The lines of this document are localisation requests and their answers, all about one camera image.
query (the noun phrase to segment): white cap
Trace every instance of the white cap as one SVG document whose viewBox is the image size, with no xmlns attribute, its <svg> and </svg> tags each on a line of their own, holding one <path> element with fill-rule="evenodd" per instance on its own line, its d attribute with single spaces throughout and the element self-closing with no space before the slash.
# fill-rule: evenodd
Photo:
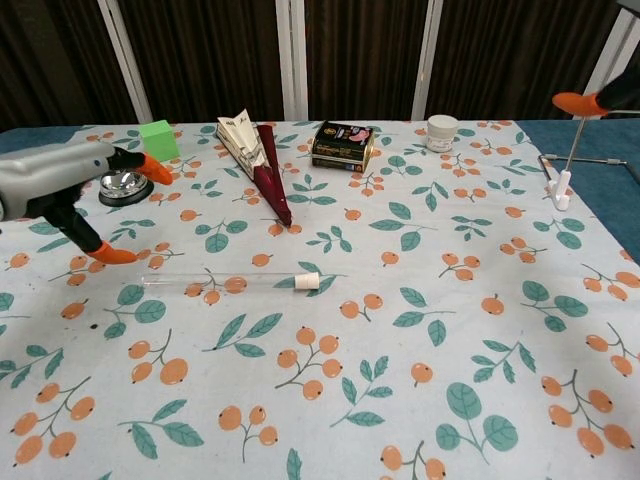
<svg viewBox="0 0 640 480">
<path fill-rule="evenodd" d="M 427 132 L 437 138 L 453 137 L 458 131 L 458 123 L 449 115 L 433 115 L 427 120 Z"/>
<path fill-rule="evenodd" d="M 320 288 L 320 275 L 318 275 L 318 272 L 296 275 L 294 279 L 294 288 L 296 290 L 317 290 Z"/>
</svg>

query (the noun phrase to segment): green foam block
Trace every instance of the green foam block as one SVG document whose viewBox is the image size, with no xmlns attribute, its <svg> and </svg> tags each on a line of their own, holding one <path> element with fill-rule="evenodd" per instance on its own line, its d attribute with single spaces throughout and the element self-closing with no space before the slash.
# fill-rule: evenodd
<svg viewBox="0 0 640 480">
<path fill-rule="evenodd" d="M 140 136 L 144 150 L 159 162 L 180 156 L 173 129 L 166 120 L 140 125 Z"/>
</svg>

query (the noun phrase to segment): white window frame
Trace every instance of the white window frame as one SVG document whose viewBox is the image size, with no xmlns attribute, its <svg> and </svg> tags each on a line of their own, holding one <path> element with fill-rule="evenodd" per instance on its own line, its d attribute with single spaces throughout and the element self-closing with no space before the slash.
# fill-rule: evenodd
<svg viewBox="0 0 640 480">
<path fill-rule="evenodd" d="M 621 9 L 583 93 L 587 95 L 599 91 L 624 72 L 638 43 L 640 20 L 628 10 Z"/>
<path fill-rule="evenodd" d="M 424 120 L 427 99 L 429 98 L 429 84 L 431 82 L 433 60 L 436 54 L 436 42 L 438 40 L 443 2 L 444 0 L 429 0 L 427 7 L 424 32 L 422 33 L 422 51 L 418 63 L 418 76 L 416 78 L 413 108 L 411 110 L 411 120 L 413 121 Z"/>
<path fill-rule="evenodd" d="M 138 122 L 141 124 L 150 123 L 153 121 L 153 115 L 118 0 L 97 0 L 97 2 Z"/>
<path fill-rule="evenodd" d="M 304 0 L 275 0 L 286 121 L 309 119 Z"/>
</svg>

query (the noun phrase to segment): black can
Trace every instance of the black can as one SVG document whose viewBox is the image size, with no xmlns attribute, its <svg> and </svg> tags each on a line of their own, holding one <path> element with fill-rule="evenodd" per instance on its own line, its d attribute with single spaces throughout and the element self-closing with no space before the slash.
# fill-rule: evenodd
<svg viewBox="0 0 640 480">
<path fill-rule="evenodd" d="M 362 173 L 373 152 L 374 136 L 369 127 L 326 121 L 313 139 L 311 163 Z"/>
</svg>

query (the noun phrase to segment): dark curtain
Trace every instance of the dark curtain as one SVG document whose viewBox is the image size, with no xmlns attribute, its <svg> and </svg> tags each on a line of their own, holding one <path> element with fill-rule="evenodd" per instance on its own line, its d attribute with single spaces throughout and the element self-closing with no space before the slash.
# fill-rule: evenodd
<svg viewBox="0 0 640 480">
<path fill-rule="evenodd" d="M 119 5 L 155 119 L 284 118 L 273 0 Z"/>
<path fill-rule="evenodd" d="M 544 119 L 589 81 L 620 7 L 614 0 L 447 0 L 425 118 Z"/>
<path fill-rule="evenodd" d="M 631 59 L 629 60 L 629 65 L 640 66 L 640 43 L 638 43 L 638 45 L 636 46 L 636 49 L 633 52 Z M 638 95 L 638 97 L 636 97 L 631 102 L 625 105 L 621 105 L 620 109 L 621 110 L 640 110 L 640 95 Z M 613 114 L 604 118 L 640 118 L 640 114 L 636 114 L 636 115 Z"/>
<path fill-rule="evenodd" d="M 95 1 L 0 1 L 0 128 L 134 123 Z"/>
<path fill-rule="evenodd" d="M 305 0 L 311 119 L 409 119 L 426 0 Z"/>
</svg>

